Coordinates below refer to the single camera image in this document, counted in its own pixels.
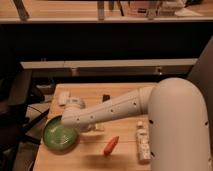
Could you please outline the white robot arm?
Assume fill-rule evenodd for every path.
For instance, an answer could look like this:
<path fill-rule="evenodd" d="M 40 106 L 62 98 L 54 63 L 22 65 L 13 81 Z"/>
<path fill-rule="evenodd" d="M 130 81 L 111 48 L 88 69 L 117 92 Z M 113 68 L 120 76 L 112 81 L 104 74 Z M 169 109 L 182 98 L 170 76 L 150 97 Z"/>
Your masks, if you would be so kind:
<path fill-rule="evenodd" d="M 206 103 L 185 79 L 164 79 L 84 109 L 67 107 L 62 124 L 82 130 L 140 114 L 149 119 L 151 171 L 212 171 Z"/>

